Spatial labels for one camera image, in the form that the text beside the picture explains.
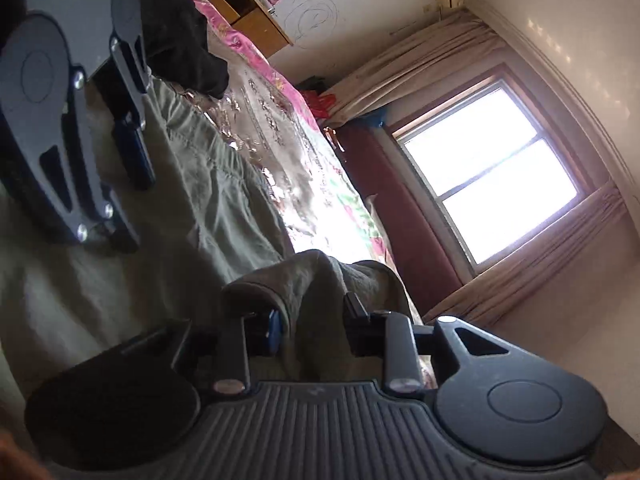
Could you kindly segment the olive green pants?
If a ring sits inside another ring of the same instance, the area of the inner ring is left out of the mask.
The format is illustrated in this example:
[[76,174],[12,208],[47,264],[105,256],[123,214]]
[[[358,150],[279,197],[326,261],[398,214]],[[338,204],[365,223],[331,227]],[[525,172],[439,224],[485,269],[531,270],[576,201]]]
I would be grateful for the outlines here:
[[88,115],[99,167],[138,232],[116,252],[92,233],[51,244],[9,194],[1,197],[1,409],[21,411],[46,379],[172,318],[217,326],[224,286],[292,255],[262,174],[166,82],[144,106],[156,185],[128,183],[96,90]]

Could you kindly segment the black folded garment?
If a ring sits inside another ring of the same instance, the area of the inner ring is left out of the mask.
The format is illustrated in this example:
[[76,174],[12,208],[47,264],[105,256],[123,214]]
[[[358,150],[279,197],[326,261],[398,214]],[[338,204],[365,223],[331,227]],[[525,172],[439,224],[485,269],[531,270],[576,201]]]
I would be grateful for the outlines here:
[[146,62],[152,72],[220,99],[229,84],[228,63],[208,50],[207,21],[192,0],[141,0]]

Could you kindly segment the wooden side desk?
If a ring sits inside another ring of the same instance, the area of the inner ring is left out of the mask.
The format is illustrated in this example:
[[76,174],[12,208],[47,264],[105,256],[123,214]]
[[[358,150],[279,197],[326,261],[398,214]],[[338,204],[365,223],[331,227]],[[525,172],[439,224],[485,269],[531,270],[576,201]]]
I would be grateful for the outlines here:
[[235,30],[247,36],[265,58],[292,44],[265,0],[208,1]]

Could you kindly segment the maroon padded headboard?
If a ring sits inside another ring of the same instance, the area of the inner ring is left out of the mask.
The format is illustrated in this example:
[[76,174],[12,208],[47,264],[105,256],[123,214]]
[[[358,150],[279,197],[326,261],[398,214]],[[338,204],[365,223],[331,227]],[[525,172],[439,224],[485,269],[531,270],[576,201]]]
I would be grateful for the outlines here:
[[338,128],[336,136],[344,148],[342,161],[349,179],[361,197],[373,200],[409,296],[420,315],[431,318],[462,281],[373,129],[356,120]]

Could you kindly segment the red plastic bag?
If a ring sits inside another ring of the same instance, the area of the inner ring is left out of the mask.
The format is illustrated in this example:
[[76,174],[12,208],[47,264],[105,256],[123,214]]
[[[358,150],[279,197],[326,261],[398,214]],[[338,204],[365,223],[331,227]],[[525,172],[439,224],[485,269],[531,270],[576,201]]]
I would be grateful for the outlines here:
[[303,90],[300,94],[303,96],[314,118],[328,119],[331,116],[331,108],[336,103],[336,97],[333,93],[325,96],[316,90]]

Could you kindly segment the bright window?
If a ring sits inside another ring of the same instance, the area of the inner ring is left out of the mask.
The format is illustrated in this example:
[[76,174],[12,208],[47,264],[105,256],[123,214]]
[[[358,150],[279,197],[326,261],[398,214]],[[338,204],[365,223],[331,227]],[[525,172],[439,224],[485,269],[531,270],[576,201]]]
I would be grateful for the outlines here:
[[390,128],[477,275],[594,189],[574,148],[500,63]]

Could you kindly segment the floral satin bedspread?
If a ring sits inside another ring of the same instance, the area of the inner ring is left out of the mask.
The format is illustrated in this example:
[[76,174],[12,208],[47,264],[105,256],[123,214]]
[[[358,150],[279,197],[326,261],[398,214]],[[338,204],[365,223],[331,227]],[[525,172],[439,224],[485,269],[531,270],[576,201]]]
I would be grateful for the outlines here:
[[206,50],[228,62],[230,82],[219,100],[190,84],[176,87],[262,174],[292,245],[292,255],[245,272],[222,290],[233,310],[268,306],[282,314],[282,362],[259,358],[254,370],[328,382],[380,378],[379,358],[352,355],[342,315],[346,292],[356,292],[368,310],[419,318],[384,231],[299,92],[210,2],[186,1],[204,18]]

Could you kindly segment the beige curtain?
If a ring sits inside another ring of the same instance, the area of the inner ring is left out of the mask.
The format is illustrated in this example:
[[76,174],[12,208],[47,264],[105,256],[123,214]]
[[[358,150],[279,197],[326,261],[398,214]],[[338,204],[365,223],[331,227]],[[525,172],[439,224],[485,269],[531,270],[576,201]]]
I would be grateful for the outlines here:
[[[474,275],[390,128],[500,63],[512,68],[556,122],[594,189],[532,240]],[[525,48],[511,47],[467,10],[402,40],[334,84],[329,93],[336,103],[324,124],[335,136],[338,128],[356,120],[373,129],[375,140],[418,202],[462,281],[436,306],[431,318],[450,314],[485,326],[495,324],[546,287],[605,231],[625,217],[638,216],[637,185],[584,109],[544,76]]]

